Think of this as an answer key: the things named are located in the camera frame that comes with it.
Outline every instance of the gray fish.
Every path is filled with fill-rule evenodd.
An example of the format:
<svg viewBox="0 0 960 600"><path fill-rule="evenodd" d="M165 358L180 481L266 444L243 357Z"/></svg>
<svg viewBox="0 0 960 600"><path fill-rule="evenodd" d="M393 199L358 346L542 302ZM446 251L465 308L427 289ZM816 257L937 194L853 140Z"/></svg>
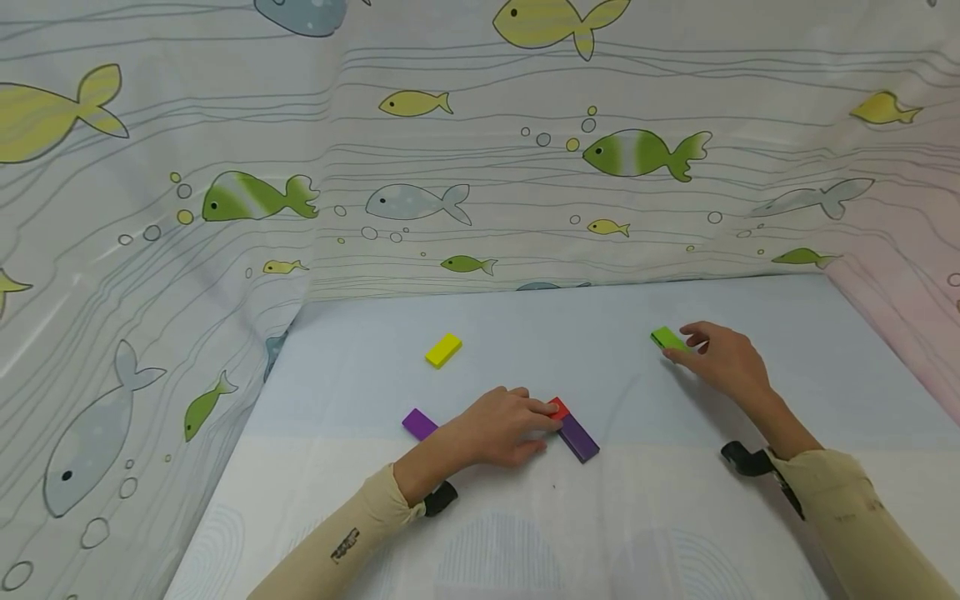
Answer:
<svg viewBox="0 0 960 600"><path fill-rule="evenodd" d="M839 221L847 209L842 203L860 196L874 184L874 180L843 180L827 189L803 188L789 191L763 206L754 208L747 217L769 217L791 210L819 205L830 219Z"/></svg>
<svg viewBox="0 0 960 600"><path fill-rule="evenodd" d="M307 37L333 35L347 16L347 0L253 0L253 7L288 32Z"/></svg>
<svg viewBox="0 0 960 600"><path fill-rule="evenodd" d="M270 376L270 371L274 369L274 363L276 358L280 355L280 351L283 349L283 343L287 341L287 334L290 331L284 331L283 335L278 335L274 338L267 338L267 369L263 372L263 382L267 382L267 377Z"/></svg>
<svg viewBox="0 0 960 600"><path fill-rule="evenodd" d="M449 188L442 198L438 198L422 187L395 183L373 192L367 200L367 212L384 219L412 221L445 210L448 215L464 225L473 225L466 212L457 206L467 199L469 193L470 186L466 183Z"/></svg>
<svg viewBox="0 0 960 600"><path fill-rule="evenodd" d="M127 440L133 392L160 379L164 369L137 370L136 353L121 340L113 358L120 387L83 409L60 435L43 481L43 499L54 517L77 505L104 478Z"/></svg>

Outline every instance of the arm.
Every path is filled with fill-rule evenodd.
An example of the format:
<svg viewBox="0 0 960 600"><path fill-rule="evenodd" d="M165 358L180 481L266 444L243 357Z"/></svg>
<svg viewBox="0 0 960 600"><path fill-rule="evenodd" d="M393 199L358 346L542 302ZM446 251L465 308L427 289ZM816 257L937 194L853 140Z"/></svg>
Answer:
<svg viewBox="0 0 960 600"><path fill-rule="evenodd" d="M368 479L360 491L287 555L248 600L335 600L370 556L423 515L423 499L459 470L487 463L519 467L546 448L523 440L531 431L556 431L553 404L525 388L500 387L464 414Z"/></svg>
<svg viewBox="0 0 960 600"><path fill-rule="evenodd" d="M824 450L774 392L746 336L706 322L681 332L697 350L664 355L732 398L760 430L851 600L958 597L884 508L859 463Z"/></svg>

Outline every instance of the yellow block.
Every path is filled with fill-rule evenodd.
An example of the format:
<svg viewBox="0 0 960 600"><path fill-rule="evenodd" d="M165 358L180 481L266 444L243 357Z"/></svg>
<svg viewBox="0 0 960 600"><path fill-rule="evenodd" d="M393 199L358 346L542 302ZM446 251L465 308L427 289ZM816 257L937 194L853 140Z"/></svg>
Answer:
<svg viewBox="0 0 960 600"><path fill-rule="evenodd" d="M457 339L457 336L447 333L440 342L437 342L436 346L426 353L426 362L433 365L434 369L439 369L463 344Z"/></svg>

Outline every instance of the yellow fish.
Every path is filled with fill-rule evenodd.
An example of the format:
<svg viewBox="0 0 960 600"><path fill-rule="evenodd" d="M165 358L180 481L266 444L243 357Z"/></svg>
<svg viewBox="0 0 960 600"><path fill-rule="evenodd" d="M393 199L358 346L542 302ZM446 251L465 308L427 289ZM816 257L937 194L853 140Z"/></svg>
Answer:
<svg viewBox="0 0 960 600"><path fill-rule="evenodd" d="M295 260L293 262L280 262L279 260L268 260L265 265L263 265L264 273L280 273L286 275L293 271L294 269L303 269L304 271L309 271L306 267L300 264L300 261Z"/></svg>
<svg viewBox="0 0 960 600"><path fill-rule="evenodd" d="M437 108L453 114L453 110L450 110L449 93L434 96L425 91L406 89L387 96L387 99L380 103L380 110L394 117L416 117Z"/></svg>
<svg viewBox="0 0 960 600"><path fill-rule="evenodd" d="M630 6L630 0L605 0L580 18L569 0L510 0L493 18L501 37L517 48L546 48L573 36L583 60L593 56L593 30L607 27Z"/></svg>
<svg viewBox="0 0 960 600"><path fill-rule="evenodd" d="M627 237L630 237L629 223L627 225L618 225L610 219L597 219L593 223L589 224L587 229L593 231L594 233L599 233L600 235L610 235L611 233L616 233L619 231Z"/></svg>
<svg viewBox="0 0 960 600"><path fill-rule="evenodd" d="M3 269L0 269L0 319L3 319L3 308L7 303L7 292L23 292L32 287L34 286L29 283L20 283L19 281L10 279L7 277L7 274L4 273Z"/></svg>
<svg viewBox="0 0 960 600"><path fill-rule="evenodd" d="M77 119L98 132L130 137L103 105L120 91L120 66L104 64L80 81L77 100L24 84L0 84L0 163L26 162L56 148Z"/></svg>
<svg viewBox="0 0 960 600"><path fill-rule="evenodd" d="M923 110L922 108L905 109L900 108L897 102L897 94L892 91L879 91L866 100L859 107L850 111L850 115L858 119L873 123L874 125L885 125L887 123L913 123L913 117Z"/></svg>

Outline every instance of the red block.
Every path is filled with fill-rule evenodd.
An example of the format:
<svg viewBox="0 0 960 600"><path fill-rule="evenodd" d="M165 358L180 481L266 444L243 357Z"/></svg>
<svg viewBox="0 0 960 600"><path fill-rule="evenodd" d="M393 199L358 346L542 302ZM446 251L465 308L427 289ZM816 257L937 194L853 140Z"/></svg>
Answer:
<svg viewBox="0 0 960 600"><path fill-rule="evenodd" d="M557 411L553 415L550 415L550 419L560 420L563 417L566 417L567 415L570 414L570 409L566 408L566 404L564 404L564 401L559 399L558 397L553 398L552 400L547 402L547 404L556 404L557 406L560 407L559 411Z"/></svg>

